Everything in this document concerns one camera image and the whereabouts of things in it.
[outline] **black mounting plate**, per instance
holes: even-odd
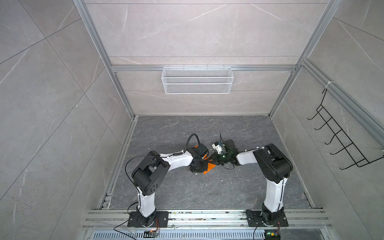
[[[260,225],[263,221],[261,219],[261,211],[252,211],[252,210],[247,210],[245,211],[245,214],[247,215],[247,221],[248,221],[248,226],[249,227],[257,227],[257,226],[262,226]],[[276,222],[280,222],[280,227],[288,227],[288,221],[287,218],[285,217],[285,213],[277,218]]]
[[[168,226],[168,215],[169,215],[169,212],[167,211],[156,211],[155,219],[157,218],[159,220],[160,227]],[[127,227],[137,227],[137,228],[144,227],[142,225],[142,221],[139,217],[138,211],[131,212],[129,217],[130,218],[128,220]],[[152,224],[147,227],[156,227],[156,220],[154,220]]]

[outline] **white cable clip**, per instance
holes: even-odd
[[[325,85],[325,88],[327,88],[330,83],[336,83],[336,82],[328,81],[327,85]]]

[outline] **orange triangle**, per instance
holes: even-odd
[[[204,174],[206,174],[207,172],[211,171],[214,167],[216,167],[215,164],[208,163],[208,169],[204,172]]]

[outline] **white wire basket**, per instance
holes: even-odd
[[[233,82],[230,67],[167,67],[161,75],[166,94],[229,93]]]

